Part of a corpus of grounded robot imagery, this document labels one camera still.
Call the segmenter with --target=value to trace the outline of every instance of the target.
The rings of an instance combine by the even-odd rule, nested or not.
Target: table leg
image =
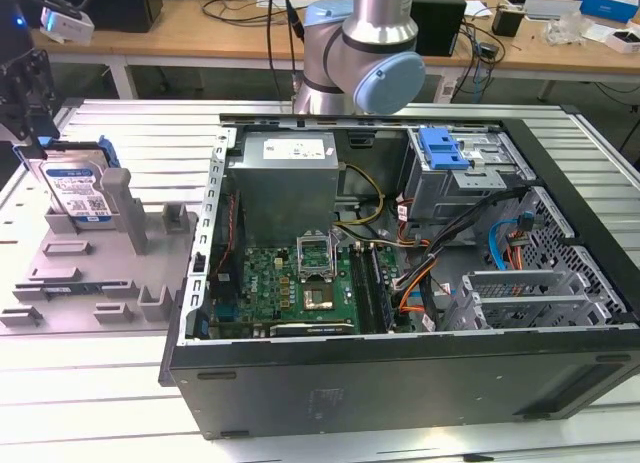
[[[551,90],[553,90],[554,86],[556,86],[555,80],[546,80],[542,84],[542,88],[540,88],[540,92],[538,93],[538,100],[547,101],[547,99],[549,98],[549,95],[551,94]]]
[[[110,61],[109,69],[118,91],[118,97],[121,100],[137,100],[138,92],[131,76],[131,67],[127,66],[125,59],[116,58]]]
[[[198,68],[198,86],[196,90],[204,91],[204,68]]]
[[[433,97],[434,103],[451,103],[458,80],[462,76],[464,68],[445,68],[440,75],[440,82],[436,89],[436,96]]]

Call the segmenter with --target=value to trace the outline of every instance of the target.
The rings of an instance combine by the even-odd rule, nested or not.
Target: ram slot
[[[375,248],[364,251],[364,266],[376,333],[386,333],[391,328],[391,309]]]
[[[369,294],[362,253],[354,248],[350,248],[349,261],[351,263],[351,284],[353,286],[353,295],[356,300],[360,333],[376,333],[373,304],[371,302],[371,295]]]

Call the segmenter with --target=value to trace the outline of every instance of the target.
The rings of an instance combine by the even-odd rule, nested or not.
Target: green motherboard
[[[348,323],[359,332],[348,248],[338,248],[335,277],[330,283],[314,278],[301,282],[296,247],[247,248],[242,298],[235,321],[245,323]],[[391,248],[378,253],[386,283],[398,273]],[[328,263],[325,251],[304,253],[305,266]]]

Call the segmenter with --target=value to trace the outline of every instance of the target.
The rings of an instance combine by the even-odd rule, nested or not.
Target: white plastic bag
[[[567,13],[562,15],[559,20],[549,21],[542,34],[551,46],[568,45],[571,43],[585,44],[582,34],[589,29],[593,22],[582,13]]]

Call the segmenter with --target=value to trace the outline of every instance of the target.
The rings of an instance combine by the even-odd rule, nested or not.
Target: blue box
[[[420,145],[432,170],[467,170],[471,163],[460,154],[454,137],[444,128],[420,128]]]
[[[626,23],[638,11],[638,0],[581,0],[583,15],[599,16]]]

